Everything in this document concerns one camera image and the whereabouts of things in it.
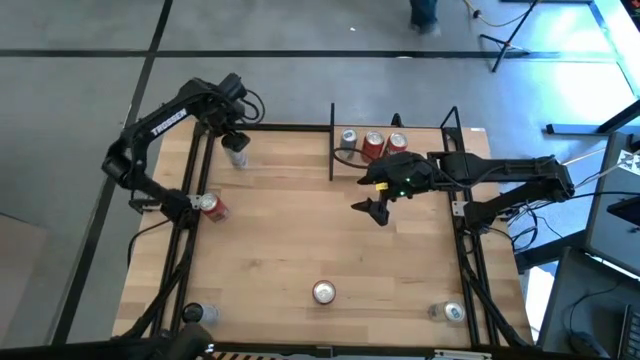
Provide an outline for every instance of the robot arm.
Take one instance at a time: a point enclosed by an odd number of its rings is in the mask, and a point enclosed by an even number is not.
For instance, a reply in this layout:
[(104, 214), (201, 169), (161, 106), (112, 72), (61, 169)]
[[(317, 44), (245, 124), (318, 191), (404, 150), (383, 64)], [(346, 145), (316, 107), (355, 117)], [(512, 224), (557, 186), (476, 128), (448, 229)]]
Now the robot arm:
[(360, 185), (375, 184), (379, 199), (367, 199), (351, 207), (369, 213), (384, 226), (389, 221), (389, 200), (411, 199), (428, 191), (460, 191), (482, 182), (525, 184), (487, 202), (454, 204), (455, 213), (464, 216), (471, 230), (490, 226), (498, 215), (511, 208), (537, 200), (562, 202), (574, 194), (567, 168), (549, 156), (530, 160), (484, 160), (463, 152), (433, 152), (425, 159), (416, 153), (401, 152), (373, 161), (366, 175), (358, 180)]
[[(193, 115), (215, 136), (232, 137), (240, 149), (244, 148), (250, 140), (236, 132), (234, 125), (245, 115), (240, 101), (246, 95), (236, 74), (229, 74), (217, 86), (198, 78), (189, 80), (175, 98), (122, 131), (109, 147), (102, 170), (122, 188), (149, 195), (174, 223), (188, 226), (195, 211), (191, 199), (177, 189), (165, 189), (145, 174), (149, 144)], [(141, 211), (134, 203), (130, 205)]]

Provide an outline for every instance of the concrete floor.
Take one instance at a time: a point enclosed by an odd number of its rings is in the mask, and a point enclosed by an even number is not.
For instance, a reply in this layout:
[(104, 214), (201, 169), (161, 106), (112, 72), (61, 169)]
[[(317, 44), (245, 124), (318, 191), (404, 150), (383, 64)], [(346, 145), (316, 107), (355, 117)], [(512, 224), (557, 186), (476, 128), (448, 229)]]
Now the concrete floor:
[[(495, 22), (527, 7), (498, 0), (474, 3)], [(147, 49), (162, 4), (5, 0), (0, 49)], [(479, 43), (478, 34), (506, 38), (512, 29), (488, 28), (469, 19), (461, 0), (442, 1), (443, 36), (422, 38), (406, 28), (408, 11), (407, 1), (386, 0), (174, 1), (160, 48), (479, 51), (495, 45)], [(605, 19), (617, 11), (608, 6)], [(535, 51), (613, 56), (586, 5), (543, 3), (516, 43)], [(0, 212), (50, 234), (18, 320), (4, 339), (6, 347), (42, 344), (50, 335), (103, 179), (101, 159), (126, 118), (142, 63), (140, 58), (0, 58), (0, 165), (5, 170)], [(629, 82), (637, 80), (626, 79), (615, 62), (507, 60), (497, 74), (489, 66), (477, 59), (157, 59), (140, 115), (172, 98), (190, 77), (218, 82), (236, 72), (265, 100), (265, 122), (327, 123), (329, 104), (335, 102), (338, 124), (388, 124), (399, 112), (408, 126), (436, 126), (457, 105), (464, 126), (487, 129), (494, 157), (553, 153), (567, 160), (603, 147), (604, 141), (549, 137), (541, 131), (545, 124), (599, 124), (635, 99)], [(150, 149), (150, 163), (158, 145)], [(572, 165), (574, 181), (596, 172), (599, 161), (596, 156)], [(139, 223), (127, 199), (116, 190), (70, 341), (111, 334), (126, 276), (127, 242)], [(550, 219), (570, 211), (571, 217), (551, 223), (570, 234), (584, 227), (589, 204), (579, 199), (540, 214)], [(527, 226), (517, 224), (512, 233)], [(547, 229), (540, 231), (539, 244), (554, 239)]]

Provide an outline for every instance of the wooden tabletop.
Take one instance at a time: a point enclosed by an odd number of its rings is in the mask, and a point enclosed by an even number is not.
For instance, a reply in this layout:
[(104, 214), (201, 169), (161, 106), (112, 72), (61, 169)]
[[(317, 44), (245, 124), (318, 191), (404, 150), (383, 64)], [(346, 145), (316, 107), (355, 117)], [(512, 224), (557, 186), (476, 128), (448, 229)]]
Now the wooden tabletop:
[[(192, 122), (184, 121), (165, 135), (154, 179), (166, 187), (180, 186), (192, 127)], [(342, 129), (336, 127), (337, 139)], [(354, 129), (362, 137), (370, 128)], [(385, 135), (393, 130), (376, 129)], [(409, 138), (410, 151), (442, 150), (437, 129), (402, 132)], [(247, 135), (249, 168), (243, 171), (231, 166), (216, 142), (207, 189), (220, 195), (231, 218), (222, 224), (205, 218), (200, 222), (186, 297), (187, 302), (220, 309), (220, 323), (209, 329), (214, 339), (470, 346), (466, 322), (436, 323), (426, 311), (433, 303), (462, 299), (446, 193), (390, 204), (389, 225), (379, 227), (367, 214), (350, 208), (376, 196), (373, 187), (355, 184), (364, 170), (334, 162), (334, 181), (328, 180), (328, 133), (248, 131)], [(464, 139), (467, 151), (489, 157), (484, 130), (465, 129)], [(482, 184), (473, 193), (475, 199), (486, 200), (498, 195), (498, 188)], [(141, 228), (162, 219), (159, 213), (146, 214)], [(503, 224), (494, 226), (506, 230)], [(155, 296), (170, 232), (171, 226), (165, 225), (138, 238), (114, 334), (130, 328)], [(493, 299), (530, 341), (511, 244), (493, 233), (482, 236), (482, 241)], [(336, 286), (332, 304), (314, 302), (311, 289), (318, 280)], [(477, 298), (476, 308), (481, 338), (486, 341)]]

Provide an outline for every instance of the tripod stand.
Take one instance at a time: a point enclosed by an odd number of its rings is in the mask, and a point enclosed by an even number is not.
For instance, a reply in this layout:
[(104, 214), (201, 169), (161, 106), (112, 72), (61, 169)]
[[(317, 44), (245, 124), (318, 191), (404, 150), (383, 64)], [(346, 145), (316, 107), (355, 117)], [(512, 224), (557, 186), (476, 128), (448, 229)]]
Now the tripod stand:
[(513, 33), (511, 34), (511, 36), (509, 37), (509, 40), (507, 41), (503, 41), (500, 39), (496, 39), (494, 37), (491, 37), (489, 35), (485, 35), (485, 34), (480, 34), (481, 38), (485, 38), (485, 39), (489, 39), (497, 44), (502, 45), (502, 48), (500, 49), (500, 54), (498, 55), (498, 59), (496, 60), (495, 65), (493, 65), (493, 69), (491, 69), (491, 72), (496, 72), (498, 71), (498, 66), (500, 66), (500, 62), (502, 61), (502, 59), (504, 59), (505, 55), (507, 54), (507, 51), (511, 50), (511, 49), (517, 49), (520, 50), (524, 53), (524, 55), (528, 55), (531, 52), (527, 49), (518, 47), (518, 46), (514, 46), (511, 44), (511, 41), (513, 41), (513, 38), (516, 37), (516, 34), (518, 33), (518, 31), (520, 30), (520, 28), (522, 27), (522, 24), (524, 24), (524, 22), (527, 20), (527, 18), (529, 17), (529, 14), (531, 14), (531, 12), (533, 11), (533, 8), (538, 5), (538, 3), (540, 2), (540, 0), (533, 0), (531, 2), (531, 5), (529, 6), (529, 9), (524, 13), (524, 15), (522, 16), (522, 19), (520, 20), (520, 22), (518, 23), (518, 26), (516, 26), (516, 29), (513, 30)]

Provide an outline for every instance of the can lid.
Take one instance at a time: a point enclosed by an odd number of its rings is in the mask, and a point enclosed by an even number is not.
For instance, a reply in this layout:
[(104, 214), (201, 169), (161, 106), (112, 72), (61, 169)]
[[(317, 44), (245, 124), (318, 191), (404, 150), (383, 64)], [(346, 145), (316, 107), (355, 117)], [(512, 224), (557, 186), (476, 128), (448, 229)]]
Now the can lid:
[(358, 138), (358, 135), (353, 129), (344, 129), (342, 132), (342, 138), (347, 141), (354, 141)]
[(449, 321), (460, 322), (464, 320), (464, 308), (459, 303), (450, 301), (444, 305), (444, 316)]
[(198, 303), (190, 303), (182, 310), (182, 321), (185, 323), (199, 322), (204, 315), (204, 308)]
[(320, 304), (323, 304), (323, 305), (329, 304), (336, 297), (336, 288), (329, 281), (326, 281), (326, 280), (318, 281), (313, 286), (313, 297)]
[(380, 145), (384, 143), (384, 137), (377, 131), (369, 131), (367, 133), (367, 141), (371, 145)]
[(218, 203), (218, 198), (213, 194), (204, 194), (200, 197), (200, 209), (204, 211), (209, 211), (216, 207)]
[(397, 147), (405, 147), (409, 144), (409, 140), (407, 140), (407, 137), (402, 133), (391, 134), (391, 136), (389, 136), (389, 141), (393, 146)]

